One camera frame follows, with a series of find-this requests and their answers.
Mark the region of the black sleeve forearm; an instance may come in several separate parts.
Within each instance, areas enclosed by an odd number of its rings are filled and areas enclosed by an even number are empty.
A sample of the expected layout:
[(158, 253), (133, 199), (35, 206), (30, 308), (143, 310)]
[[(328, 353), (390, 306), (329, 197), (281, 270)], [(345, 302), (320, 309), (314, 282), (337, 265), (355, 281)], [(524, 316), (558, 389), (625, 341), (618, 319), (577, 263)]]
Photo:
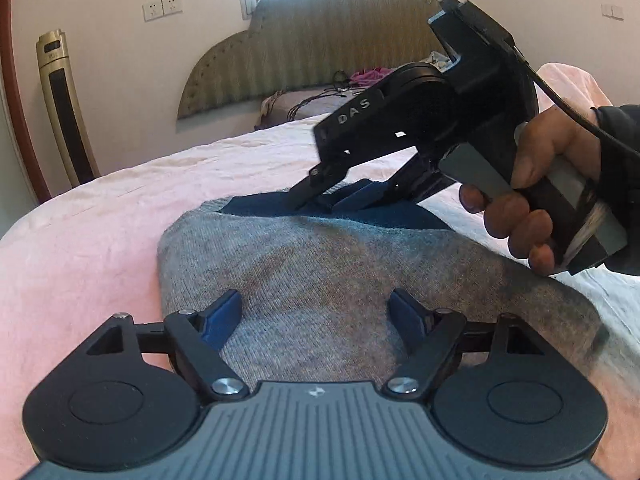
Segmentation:
[[(602, 106), (594, 110), (598, 126), (612, 138), (639, 151), (639, 105)], [(625, 228), (628, 244), (605, 260), (608, 270), (639, 275), (639, 157), (601, 143), (598, 193)]]

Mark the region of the right hand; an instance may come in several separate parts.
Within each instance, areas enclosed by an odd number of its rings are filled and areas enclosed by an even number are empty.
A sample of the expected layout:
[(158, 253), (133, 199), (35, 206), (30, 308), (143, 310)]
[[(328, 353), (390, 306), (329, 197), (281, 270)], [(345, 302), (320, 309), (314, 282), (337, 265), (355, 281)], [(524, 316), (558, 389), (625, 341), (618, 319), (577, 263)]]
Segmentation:
[(540, 275), (551, 275), (556, 268), (553, 250), (548, 245), (552, 219), (547, 211), (530, 208), (520, 192), (545, 176), (559, 155), (585, 178), (600, 180), (600, 140), (559, 107), (552, 106), (529, 122), (521, 133), (511, 192), (490, 200), (470, 184), (462, 185), (459, 191), (466, 211), (484, 214), (488, 234), (499, 240), (505, 238), (510, 254), (527, 260), (529, 267)]

